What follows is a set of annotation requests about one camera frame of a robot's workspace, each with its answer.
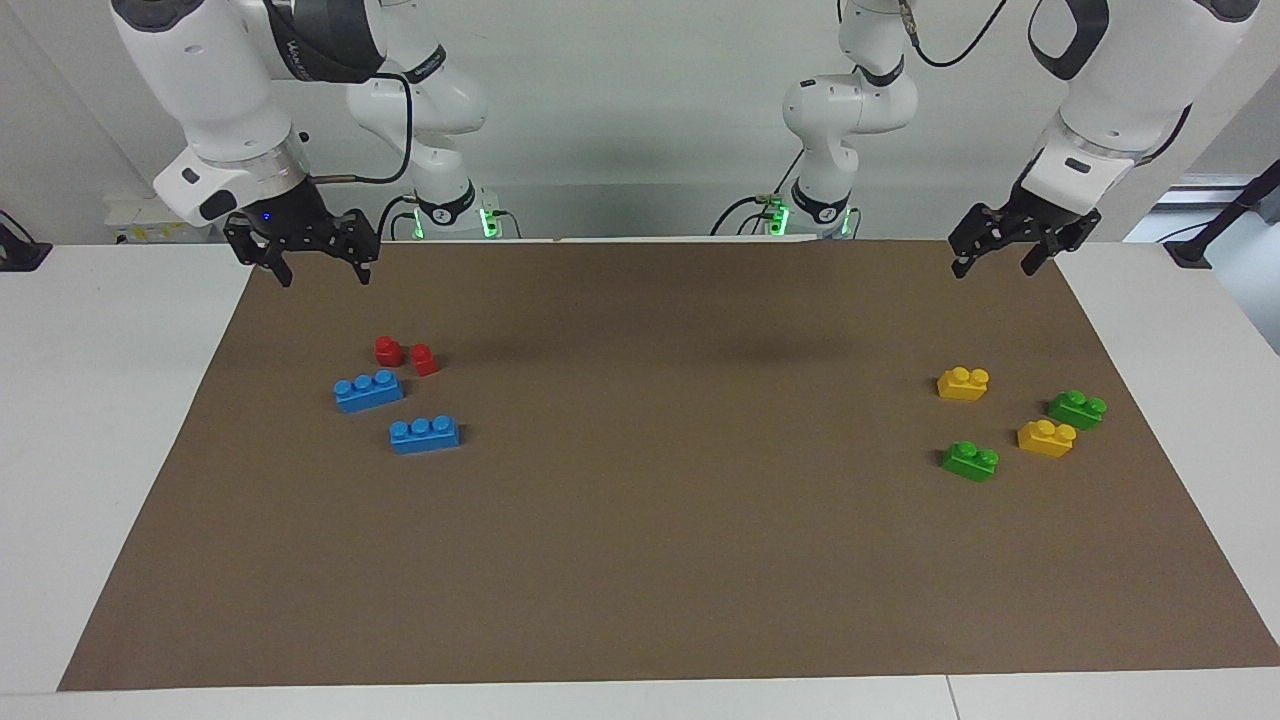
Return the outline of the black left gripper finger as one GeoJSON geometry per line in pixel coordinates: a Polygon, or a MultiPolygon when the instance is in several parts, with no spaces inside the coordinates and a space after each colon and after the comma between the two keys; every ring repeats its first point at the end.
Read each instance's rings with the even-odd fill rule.
{"type": "Polygon", "coordinates": [[[1061,252],[1075,252],[1091,236],[1093,229],[1101,223],[1102,215],[1098,210],[1075,219],[1065,225],[1057,227],[1043,222],[1028,222],[1023,231],[1024,240],[1030,241],[1033,247],[1020,263],[1025,275],[1034,275],[1050,259],[1061,252]]]}
{"type": "Polygon", "coordinates": [[[954,252],[952,274],[963,279],[979,258],[1009,246],[1011,240],[1007,237],[1007,224],[1009,213],[1004,209],[993,209],[983,202],[970,206],[948,234],[948,245],[954,252]]]}

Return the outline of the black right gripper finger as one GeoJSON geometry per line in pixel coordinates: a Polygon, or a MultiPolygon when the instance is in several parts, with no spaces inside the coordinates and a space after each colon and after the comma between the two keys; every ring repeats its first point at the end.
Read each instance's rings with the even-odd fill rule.
{"type": "Polygon", "coordinates": [[[335,218],[335,255],[351,265],[360,284],[369,286],[381,241],[361,210],[335,218]]]}
{"type": "Polygon", "coordinates": [[[228,217],[223,236],[242,265],[270,272],[280,287],[292,286],[293,273],[284,258],[287,245],[280,240],[259,238],[247,217],[228,217]]]}

